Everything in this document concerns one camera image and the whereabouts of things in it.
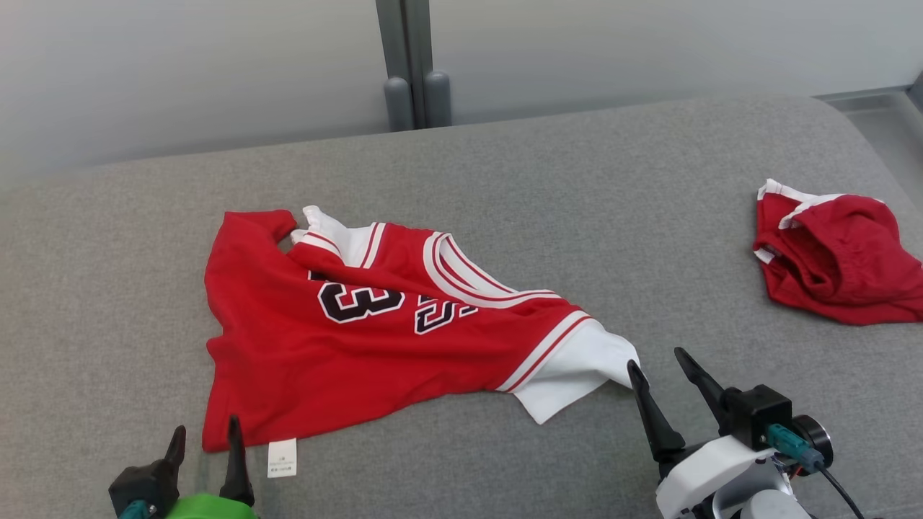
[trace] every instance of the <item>jersey number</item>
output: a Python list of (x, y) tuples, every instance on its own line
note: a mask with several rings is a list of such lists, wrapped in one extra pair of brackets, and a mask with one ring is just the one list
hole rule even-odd
[(337, 322), (350, 322), (390, 312), (403, 304), (403, 292), (374, 288), (354, 288), (347, 292), (339, 283), (324, 283), (318, 293), (324, 313)]
[[(344, 284), (327, 282), (320, 288), (318, 300), (330, 320), (342, 323), (396, 310), (403, 304), (404, 294), (369, 287), (346, 290)], [(414, 313), (414, 331), (422, 335), (476, 311), (477, 307), (419, 296)]]

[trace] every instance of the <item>white stripe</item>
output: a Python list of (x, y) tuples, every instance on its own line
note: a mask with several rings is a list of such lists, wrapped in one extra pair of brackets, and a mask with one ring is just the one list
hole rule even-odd
[(763, 187), (760, 187), (760, 190), (756, 193), (756, 200), (762, 200), (763, 195), (766, 193), (774, 193), (776, 195), (782, 195), (787, 199), (797, 200), (799, 202), (807, 201), (815, 197), (816, 195), (809, 195), (808, 193), (802, 193), (796, 189), (792, 189), (789, 186), (783, 186), (779, 182), (772, 180), (771, 178), (766, 179), (766, 184)]
[(309, 235), (307, 231), (304, 231), (302, 229), (295, 229), (294, 231), (292, 231), (291, 234), (289, 234), (289, 237), (292, 239), (293, 244), (303, 243), (305, 245), (310, 245), (313, 247), (320, 247), (320, 248), (323, 248), (324, 250), (328, 250), (332, 252), (333, 254), (336, 255), (337, 258), (340, 257), (340, 251), (338, 251), (337, 248), (334, 247), (333, 244), (331, 244), (331, 242), (322, 240), (318, 238), (317, 236)]
[(831, 200), (838, 199), (842, 196), (843, 196), (842, 193), (839, 195), (822, 195), (822, 196), (814, 197), (813, 199), (809, 199), (809, 200), (801, 202), (801, 204), (798, 205), (798, 207), (796, 207), (794, 211), (791, 211), (786, 216), (784, 216), (782, 220), (779, 221), (779, 228), (787, 229), (789, 227), (799, 227), (800, 224), (794, 221), (796, 216), (798, 216), (804, 211), (807, 211), (811, 207), (814, 207), (816, 205), (821, 205), (822, 203), (829, 202)]
[[(577, 322), (580, 319), (583, 319), (584, 317), (587, 317), (587, 313), (577, 310), (571, 313), (570, 315), (568, 315), (563, 320), (561, 320), (561, 322), (559, 322), (557, 326), (554, 327), (551, 330), (551, 332), (545, 336), (544, 339), (542, 339), (542, 342), (540, 342), (535, 347), (535, 349), (532, 350), (532, 353), (529, 354), (529, 356), (527, 356), (525, 360), (522, 361), (520, 366), (516, 368), (515, 371), (513, 371), (512, 375), (509, 375), (509, 378), (507, 379), (507, 381), (500, 384), (499, 387), (497, 387), (494, 391), (507, 391), (510, 387), (512, 387), (513, 384), (519, 381), (519, 379), (521, 379), (522, 376), (525, 375), (536, 362), (538, 362), (539, 358), (542, 358), (542, 355), (544, 355), (545, 352), (548, 350), (548, 348), (550, 348), (551, 345), (554, 344), (558, 338), (560, 338), (561, 334), (563, 334), (564, 332), (567, 331), (568, 328), (570, 328), (570, 325), (572, 325), (573, 323)], [(544, 359), (542, 359), (542, 364), (547, 362), (548, 358), (550, 358), (552, 355), (548, 355)], [(535, 373), (538, 372), (540, 367), (541, 366), (536, 367), (533, 370), (533, 372), (529, 374), (529, 379), (535, 376)], [(523, 380), (522, 384), (525, 384), (526, 382), (528, 382), (529, 379)]]
[(426, 239), (426, 242), (423, 245), (423, 265), (426, 267), (426, 273), (429, 274), (429, 278), (433, 281), (436, 287), (449, 296), (455, 297), (456, 299), (469, 305), (483, 308), (510, 308), (515, 307), (523, 301), (528, 301), (530, 299), (560, 299), (560, 296), (554, 293), (543, 292), (536, 294), (534, 291), (505, 294), (505, 296), (511, 296), (511, 298), (502, 301), (484, 299), (482, 297), (471, 296), (464, 293), (463, 291), (455, 288), (448, 281), (448, 278), (441, 272), (439, 267), (433, 262), (434, 252), (438, 254), (439, 244), (447, 236), (442, 235), (440, 237), (440, 235), (441, 233), (434, 232), (429, 238)]
[(775, 260), (775, 255), (766, 250), (765, 248), (758, 248), (753, 251), (753, 254), (756, 254), (756, 257), (760, 259), (765, 264), (769, 264), (770, 261)]
[(363, 269), (371, 267), (372, 263), (375, 262), (375, 256), (378, 254), (378, 247), (381, 245), (381, 236), (385, 232), (385, 225), (387, 225), (387, 223), (373, 223), (372, 225), (374, 231), (372, 233), (371, 243), (369, 244), (371, 248), (368, 250), (368, 258), (366, 258), (366, 261), (361, 265)]
[(464, 251), (462, 251), (462, 248), (459, 247), (458, 242), (455, 241), (452, 235), (449, 235), (446, 239), (454, 245), (455, 248), (453, 249), (448, 245), (445, 247), (440, 246), (439, 253), (442, 254), (442, 257), (449, 266), (457, 272), (467, 284), (477, 287), (480, 291), (489, 293), (493, 296), (508, 296), (517, 292), (497, 281), (493, 276), (484, 272), (481, 267), (478, 267), (477, 263), (474, 263), (465, 256)]

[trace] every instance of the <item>jersey armhole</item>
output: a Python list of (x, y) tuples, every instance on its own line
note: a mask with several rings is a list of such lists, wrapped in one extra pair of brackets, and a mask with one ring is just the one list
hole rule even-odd
[(436, 287), (469, 305), (510, 308), (535, 298), (557, 298), (550, 290), (517, 291), (497, 281), (462, 253), (449, 233), (434, 232), (423, 247), (426, 274)]
[(631, 387), (629, 360), (638, 362), (630, 342), (575, 311), (495, 391), (515, 394), (529, 415), (543, 424), (607, 380)]
[(368, 269), (375, 263), (386, 223), (351, 228), (324, 214), (317, 206), (307, 206), (302, 212), (307, 218), (307, 229), (291, 232), (293, 245), (305, 244), (327, 250), (347, 267)]

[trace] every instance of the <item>cable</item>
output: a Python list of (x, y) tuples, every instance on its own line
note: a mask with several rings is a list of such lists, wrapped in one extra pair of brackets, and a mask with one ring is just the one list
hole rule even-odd
[(862, 515), (862, 512), (859, 511), (859, 507), (856, 506), (856, 503), (853, 501), (853, 498), (849, 497), (849, 494), (846, 493), (846, 490), (840, 485), (840, 482), (836, 480), (835, 477), (827, 470), (827, 467), (823, 466), (823, 462), (818, 462), (814, 465), (818, 471), (827, 478), (827, 481), (830, 481), (830, 484), (836, 489), (837, 492), (840, 492), (840, 495), (843, 496), (843, 500), (846, 501), (846, 504), (849, 505), (849, 508), (852, 509), (853, 513), (858, 517), (858, 519), (865, 519), (865, 515)]

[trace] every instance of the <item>white wall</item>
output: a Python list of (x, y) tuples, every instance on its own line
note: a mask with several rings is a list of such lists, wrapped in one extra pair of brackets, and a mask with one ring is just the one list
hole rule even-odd
[(919, 0), (430, 0), (430, 17), (457, 124), (923, 70)]
[(0, 179), (388, 130), (371, 0), (4, 0)]

